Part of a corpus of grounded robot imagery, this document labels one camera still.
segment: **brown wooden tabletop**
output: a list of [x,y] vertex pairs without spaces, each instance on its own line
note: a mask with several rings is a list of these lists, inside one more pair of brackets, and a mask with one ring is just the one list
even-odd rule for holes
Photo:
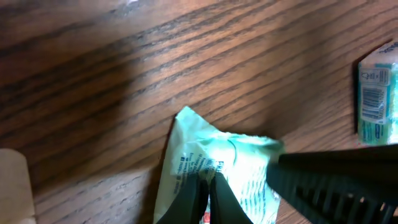
[[[287,150],[354,146],[354,62],[395,0],[0,0],[0,146],[39,224],[151,223],[175,114]],[[278,223],[306,222],[282,202]]]

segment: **barcode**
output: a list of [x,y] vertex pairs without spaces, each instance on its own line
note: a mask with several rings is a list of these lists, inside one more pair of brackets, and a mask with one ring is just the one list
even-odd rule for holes
[[384,94],[383,89],[363,87],[363,118],[370,118],[375,121],[384,119]]

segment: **wooden table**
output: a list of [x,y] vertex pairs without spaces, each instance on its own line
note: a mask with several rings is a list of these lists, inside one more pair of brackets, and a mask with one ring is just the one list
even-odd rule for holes
[[[29,163],[39,224],[151,223],[185,105],[287,150],[354,146],[356,59],[395,0],[0,0],[0,146]],[[278,223],[305,220],[285,202]]]

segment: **plastic package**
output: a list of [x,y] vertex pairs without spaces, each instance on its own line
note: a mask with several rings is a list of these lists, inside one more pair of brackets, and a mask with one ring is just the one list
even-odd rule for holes
[[398,40],[359,63],[358,137],[362,144],[398,143]]
[[[253,223],[275,223],[280,198],[266,184],[271,157],[284,145],[267,137],[224,133],[189,107],[175,119],[157,194],[154,223],[164,215],[187,175],[199,172],[208,182],[221,172]],[[201,223],[210,222],[210,201]]]

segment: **wood grain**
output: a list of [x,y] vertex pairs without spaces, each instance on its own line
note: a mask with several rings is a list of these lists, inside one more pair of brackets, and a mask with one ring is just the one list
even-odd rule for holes
[[[189,105],[289,152],[354,146],[355,61],[393,0],[0,0],[0,146],[28,160],[40,224],[151,223]],[[305,223],[282,202],[278,223]]]

